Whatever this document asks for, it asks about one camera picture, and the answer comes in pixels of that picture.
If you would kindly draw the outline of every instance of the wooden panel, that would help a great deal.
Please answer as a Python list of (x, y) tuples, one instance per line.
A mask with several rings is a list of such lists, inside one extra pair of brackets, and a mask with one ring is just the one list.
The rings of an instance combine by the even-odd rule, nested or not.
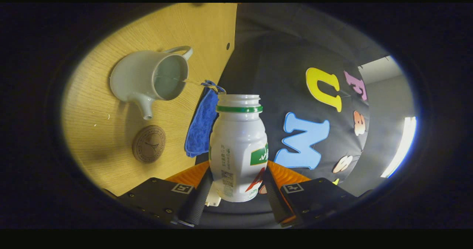
[[(135, 104), (112, 94), (115, 64), (135, 51), (189, 45), (189, 79), (218, 82), (233, 52), (236, 13), (235, 3), (171, 5), (110, 35), (80, 63), (62, 102), (62, 126), (73, 157), (98, 187), (122, 195), (150, 177), (168, 178), (195, 163), (184, 142), (202, 87), (188, 83), (176, 99), (155, 101), (153, 119), (145, 121)], [(144, 164), (133, 156), (132, 141), (148, 125), (160, 126), (167, 141), (161, 157)]]

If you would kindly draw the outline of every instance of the round wooden coaster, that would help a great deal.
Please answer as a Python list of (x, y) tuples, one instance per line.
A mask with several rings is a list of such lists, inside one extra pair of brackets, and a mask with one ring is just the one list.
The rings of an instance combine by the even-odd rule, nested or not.
[(153, 163), (164, 151), (166, 135), (159, 126), (141, 129), (133, 140), (133, 155), (143, 163)]

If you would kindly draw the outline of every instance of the blue towel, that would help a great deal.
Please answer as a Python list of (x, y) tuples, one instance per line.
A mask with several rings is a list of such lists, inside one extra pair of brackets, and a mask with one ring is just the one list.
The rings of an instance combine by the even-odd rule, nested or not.
[[(213, 85), (216, 86), (212, 81), (205, 81), (202, 83), (203, 86)], [(203, 98), (197, 106), (194, 119), (189, 126), (187, 132), (186, 143), (184, 149), (188, 157), (195, 157), (197, 155), (208, 152), (208, 143), (210, 140), (210, 133), (212, 131), (213, 123), (217, 117), (215, 107), (218, 103), (218, 95), (215, 91), (205, 88), (203, 92)]]

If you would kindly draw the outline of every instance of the fluorescent light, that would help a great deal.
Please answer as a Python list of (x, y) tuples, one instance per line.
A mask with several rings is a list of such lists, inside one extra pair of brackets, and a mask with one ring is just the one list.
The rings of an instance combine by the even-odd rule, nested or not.
[(399, 143), (399, 148), (397, 148), (397, 152), (392, 158), (391, 163), (387, 166), (386, 170), (383, 172), (381, 177), (389, 178), (399, 167), (402, 160), (409, 151), (411, 147), (412, 140), (414, 139), (415, 134), (415, 127), (416, 127), (416, 118), (415, 117), (407, 117), (404, 119), (404, 130), (402, 131), (402, 138), (401, 143)]

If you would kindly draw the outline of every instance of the green label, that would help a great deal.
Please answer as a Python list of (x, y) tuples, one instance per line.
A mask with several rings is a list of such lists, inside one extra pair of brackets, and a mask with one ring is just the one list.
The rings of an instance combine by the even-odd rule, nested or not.
[(268, 161), (268, 144), (264, 148), (260, 148), (256, 151), (251, 152), (251, 161), (250, 165), (258, 165), (261, 163), (266, 163)]

